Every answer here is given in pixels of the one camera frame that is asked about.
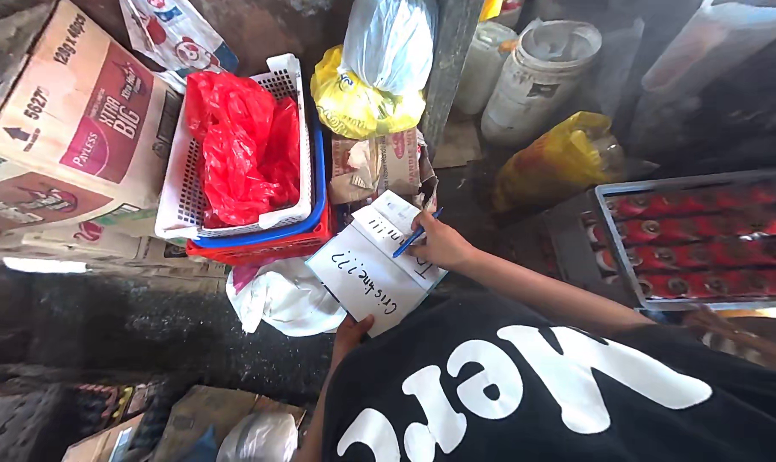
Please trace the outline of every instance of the red plastic bag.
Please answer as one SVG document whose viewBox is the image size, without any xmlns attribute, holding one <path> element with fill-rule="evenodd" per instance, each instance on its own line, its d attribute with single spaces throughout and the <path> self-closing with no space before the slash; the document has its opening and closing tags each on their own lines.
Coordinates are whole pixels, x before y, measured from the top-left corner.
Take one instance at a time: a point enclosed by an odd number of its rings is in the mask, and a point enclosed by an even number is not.
<svg viewBox="0 0 776 462">
<path fill-rule="evenodd" d="M 250 225 L 299 200 L 299 116 L 248 78 L 188 75 L 186 123 L 202 145 L 198 164 L 209 205 L 205 226 Z"/>
</svg>

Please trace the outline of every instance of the arrow symbol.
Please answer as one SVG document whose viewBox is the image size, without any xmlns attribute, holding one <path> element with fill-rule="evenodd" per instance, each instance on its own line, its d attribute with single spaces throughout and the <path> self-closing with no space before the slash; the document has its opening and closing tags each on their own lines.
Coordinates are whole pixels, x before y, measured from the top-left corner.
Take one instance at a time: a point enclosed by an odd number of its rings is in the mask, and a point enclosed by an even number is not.
<svg viewBox="0 0 776 462">
<path fill-rule="evenodd" d="M 6 133 L 9 133 L 9 136 L 11 136 L 13 140 L 20 140 L 21 142 L 27 142 L 30 136 L 20 127 L 3 127 L 3 130 L 5 130 Z"/>
</svg>

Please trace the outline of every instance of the stacked baskets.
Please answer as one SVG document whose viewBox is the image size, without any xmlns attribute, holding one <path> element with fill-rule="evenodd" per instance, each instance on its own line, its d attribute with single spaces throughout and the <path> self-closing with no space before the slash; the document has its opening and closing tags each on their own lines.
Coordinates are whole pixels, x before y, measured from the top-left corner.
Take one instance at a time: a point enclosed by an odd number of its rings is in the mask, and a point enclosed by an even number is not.
<svg viewBox="0 0 776 462">
<path fill-rule="evenodd" d="M 251 78 L 268 89 L 277 100 L 291 96 L 299 106 L 299 201 L 292 207 L 260 215 L 256 224 L 204 228 L 206 198 L 196 169 L 200 146 L 193 140 L 185 123 L 184 103 L 171 146 L 155 232 L 163 238 L 188 238 L 188 255 L 199 255 L 233 266 L 264 264 L 280 258 L 311 255 L 334 234 L 331 204 L 326 194 L 320 121 L 311 107 L 309 131 L 299 61 L 289 53 L 268 58 L 267 63 L 270 72 Z"/>
</svg>

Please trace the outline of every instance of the hand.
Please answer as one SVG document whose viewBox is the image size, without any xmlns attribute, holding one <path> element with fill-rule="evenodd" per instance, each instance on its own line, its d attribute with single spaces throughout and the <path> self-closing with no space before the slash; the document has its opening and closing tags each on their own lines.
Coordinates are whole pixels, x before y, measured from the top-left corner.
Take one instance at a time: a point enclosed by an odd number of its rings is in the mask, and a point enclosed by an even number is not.
<svg viewBox="0 0 776 462">
<path fill-rule="evenodd" d="M 740 336 L 749 336 L 749 333 L 701 303 L 697 305 L 697 309 L 688 312 L 684 316 L 683 324 L 685 326 L 701 327 L 705 331 L 719 334 L 730 340 L 738 339 Z"/>
<path fill-rule="evenodd" d="M 425 243 L 408 247 L 407 252 L 446 270 L 462 270 L 479 252 L 456 229 L 442 223 L 426 211 L 419 212 L 411 228 L 425 229 Z"/>
<path fill-rule="evenodd" d="M 328 373 L 330 376 L 343 358 L 353 349 L 362 343 L 362 336 L 370 331 L 374 325 L 374 315 L 369 314 L 365 319 L 357 322 L 351 315 L 345 317 L 339 327 L 337 327 L 336 337 L 334 338 L 334 352 L 332 353 L 332 367 Z"/>
</svg>

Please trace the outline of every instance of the blue plastic basket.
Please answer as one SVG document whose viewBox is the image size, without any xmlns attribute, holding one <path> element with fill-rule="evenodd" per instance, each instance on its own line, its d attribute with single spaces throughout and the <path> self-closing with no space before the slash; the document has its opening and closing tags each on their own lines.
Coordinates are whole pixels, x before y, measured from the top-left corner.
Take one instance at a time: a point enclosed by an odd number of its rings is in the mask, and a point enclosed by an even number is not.
<svg viewBox="0 0 776 462">
<path fill-rule="evenodd" d="M 226 248 L 259 244 L 281 237 L 291 237 L 296 234 L 307 233 L 316 227 L 320 222 L 322 211 L 326 207 L 326 153 L 317 109 L 314 108 L 313 104 L 310 104 L 309 110 L 311 112 L 311 144 L 314 149 L 314 191 L 316 193 L 314 196 L 317 198 L 317 201 L 314 202 L 314 208 L 311 210 L 311 215 L 297 224 L 260 231 L 259 233 L 227 237 L 200 237 L 193 241 L 198 247 Z"/>
</svg>

